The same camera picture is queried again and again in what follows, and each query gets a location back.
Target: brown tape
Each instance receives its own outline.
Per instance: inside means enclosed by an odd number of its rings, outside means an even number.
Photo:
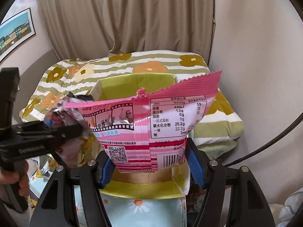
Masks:
[[[115,169],[112,180],[123,183],[162,183],[172,179],[172,168],[154,173],[120,173]]]

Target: qr code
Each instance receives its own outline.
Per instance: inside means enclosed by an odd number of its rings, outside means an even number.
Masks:
[[[109,150],[109,157],[112,162],[128,162],[125,147],[120,146],[107,146]]]

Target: black cable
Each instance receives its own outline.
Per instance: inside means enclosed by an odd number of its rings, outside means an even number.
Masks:
[[[238,164],[238,163],[242,162],[243,160],[246,160],[252,156],[255,156],[256,154],[269,148],[271,145],[274,145],[277,141],[281,140],[284,136],[286,136],[288,133],[290,133],[299,123],[301,123],[302,120],[303,120],[303,113],[301,113],[300,116],[289,127],[287,127],[284,131],[282,131],[279,135],[277,135],[274,139],[269,141],[267,144],[263,145],[262,147],[258,148],[255,151],[251,152],[250,154],[245,155],[242,158],[234,160],[233,162],[231,162],[225,166],[233,166],[235,164]]]

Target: metal screw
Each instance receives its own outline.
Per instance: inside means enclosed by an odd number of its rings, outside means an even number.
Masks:
[[[64,169],[63,166],[58,166],[58,167],[56,168],[56,171],[57,171],[57,172],[61,172],[61,171],[63,171],[63,169]]]
[[[249,172],[249,168],[247,166],[242,166],[241,170],[245,173]]]
[[[211,166],[217,166],[217,165],[218,165],[218,162],[217,162],[216,160],[211,160],[211,161],[209,162],[209,164],[210,164]]]
[[[89,162],[87,162],[88,166],[94,166],[96,164],[95,160],[90,160]]]

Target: finger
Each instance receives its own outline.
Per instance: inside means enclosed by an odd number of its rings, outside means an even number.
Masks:
[[[17,172],[0,171],[0,184],[13,184],[18,182],[19,174]]]
[[[28,197],[29,196],[29,188],[22,188],[18,190],[20,196]]]
[[[28,163],[27,161],[25,161],[25,165],[24,165],[24,173],[26,174],[28,171]]]
[[[27,174],[24,174],[19,181],[20,188],[28,187],[28,181]]]

